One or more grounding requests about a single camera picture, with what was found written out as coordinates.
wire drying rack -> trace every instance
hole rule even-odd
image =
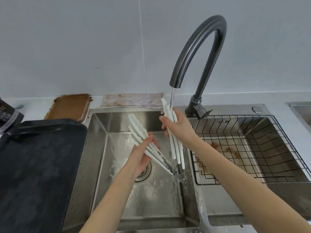
[[[310,182],[311,172],[271,115],[189,119],[196,133],[220,154],[262,183]],[[198,185],[219,184],[193,153]]]

hand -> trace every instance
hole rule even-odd
[[[139,174],[141,174],[145,170],[148,163],[151,161],[151,158],[148,155],[144,154],[147,145],[150,142],[154,142],[156,146],[159,145],[152,132],[148,132],[148,135],[149,137],[147,137],[139,146],[134,145],[130,156],[128,157],[128,160],[126,162],[134,168],[134,179],[136,179]]]
[[[160,116],[162,122],[162,129],[166,129],[165,136],[169,136],[167,128],[180,140],[187,148],[192,149],[194,143],[200,139],[193,130],[187,117],[179,110],[173,108],[176,113],[178,122],[174,123],[168,117]]]

brown tray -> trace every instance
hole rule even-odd
[[[57,97],[44,119],[72,118],[83,122],[92,98],[89,94],[62,95]]]

sink drain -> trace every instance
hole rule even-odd
[[[150,173],[151,173],[151,163],[149,162],[145,170],[142,171],[142,173],[139,174],[139,176],[136,178],[135,182],[146,180],[146,178],[149,177]]]

person's left hand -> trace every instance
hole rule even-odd
[[[151,158],[148,155],[144,154],[147,145],[150,142],[154,142],[156,146],[158,146],[159,144],[156,141],[152,132],[148,132],[148,135],[149,137],[147,137],[139,146],[134,145],[127,160],[127,163],[129,163],[135,169],[133,174],[133,177],[135,179],[145,170],[148,163],[151,161]]]

